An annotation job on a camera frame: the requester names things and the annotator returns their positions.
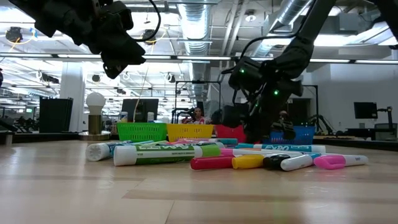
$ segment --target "pink marker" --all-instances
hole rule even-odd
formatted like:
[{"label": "pink marker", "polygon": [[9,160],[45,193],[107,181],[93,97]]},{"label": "pink marker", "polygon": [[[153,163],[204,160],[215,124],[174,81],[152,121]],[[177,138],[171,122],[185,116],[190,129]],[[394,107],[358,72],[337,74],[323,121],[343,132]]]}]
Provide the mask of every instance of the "pink marker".
[{"label": "pink marker", "polygon": [[366,156],[352,155],[325,155],[317,157],[313,163],[322,169],[342,169],[346,166],[358,166],[367,164],[369,159]]}]

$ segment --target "wooden table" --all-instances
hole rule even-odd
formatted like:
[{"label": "wooden table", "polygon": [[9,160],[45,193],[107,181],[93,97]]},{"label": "wooden table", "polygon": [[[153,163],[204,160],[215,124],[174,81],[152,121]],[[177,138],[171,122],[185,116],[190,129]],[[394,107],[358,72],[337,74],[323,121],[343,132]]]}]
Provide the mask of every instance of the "wooden table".
[{"label": "wooden table", "polygon": [[189,165],[87,162],[79,141],[0,147],[5,224],[398,223],[398,153],[362,154],[368,166],[292,172],[194,171]]}]

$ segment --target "highlighter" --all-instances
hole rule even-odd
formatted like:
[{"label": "highlighter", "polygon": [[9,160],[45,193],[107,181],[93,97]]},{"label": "highlighter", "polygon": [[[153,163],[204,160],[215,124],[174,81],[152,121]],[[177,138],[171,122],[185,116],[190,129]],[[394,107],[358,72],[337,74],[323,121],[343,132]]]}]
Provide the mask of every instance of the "highlighter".
[{"label": "highlighter", "polygon": [[263,155],[243,155],[232,159],[234,169],[252,169],[262,167]]},{"label": "highlighter", "polygon": [[346,166],[365,165],[369,162],[366,156],[325,155],[315,158],[313,163],[322,169],[342,169]]}]

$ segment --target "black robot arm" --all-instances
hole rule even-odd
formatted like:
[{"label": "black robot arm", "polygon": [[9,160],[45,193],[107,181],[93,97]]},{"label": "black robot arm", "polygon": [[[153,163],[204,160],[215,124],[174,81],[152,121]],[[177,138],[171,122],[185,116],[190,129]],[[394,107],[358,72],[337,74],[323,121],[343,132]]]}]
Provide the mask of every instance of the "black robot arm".
[{"label": "black robot arm", "polygon": [[[85,44],[91,53],[101,54],[108,77],[116,78],[128,65],[146,60],[145,50],[126,32],[134,23],[131,11],[121,1],[113,0],[9,0],[35,19],[35,28],[48,37],[56,30],[70,36],[76,45]],[[153,38],[160,26],[159,23]]]},{"label": "black robot arm", "polygon": [[[259,37],[247,44],[236,66],[223,73],[231,73],[229,85],[235,92],[239,90],[243,92],[248,100],[249,111],[236,116],[235,119],[223,118],[224,125],[236,126],[236,120],[240,119],[244,125],[247,142],[255,142],[261,140],[263,136],[269,135],[272,124],[278,120],[279,111],[290,95],[301,96],[303,93],[301,82],[294,82],[292,79],[299,77],[310,63],[313,43],[335,2],[336,0],[314,0],[295,35]],[[398,12],[397,2],[398,0],[375,0],[375,4],[379,6],[383,18],[389,24],[394,35],[398,31],[398,20],[395,15]],[[259,63],[244,56],[248,47],[256,41],[293,36],[295,38],[284,52],[273,60]],[[287,124],[281,127],[286,139],[295,137],[291,126]]]}]

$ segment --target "blue marker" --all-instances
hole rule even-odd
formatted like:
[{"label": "blue marker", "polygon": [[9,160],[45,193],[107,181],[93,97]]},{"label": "blue marker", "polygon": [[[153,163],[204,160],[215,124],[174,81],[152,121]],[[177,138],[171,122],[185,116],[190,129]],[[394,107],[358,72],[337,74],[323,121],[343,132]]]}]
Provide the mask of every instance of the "blue marker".
[{"label": "blue marker", "polygon": [[271,144],[239,143],[235,147],[235,149],[242,149],[242,148],[326,153],[326,147],[325,146],[296,146],[296,145],[271,145]]}]

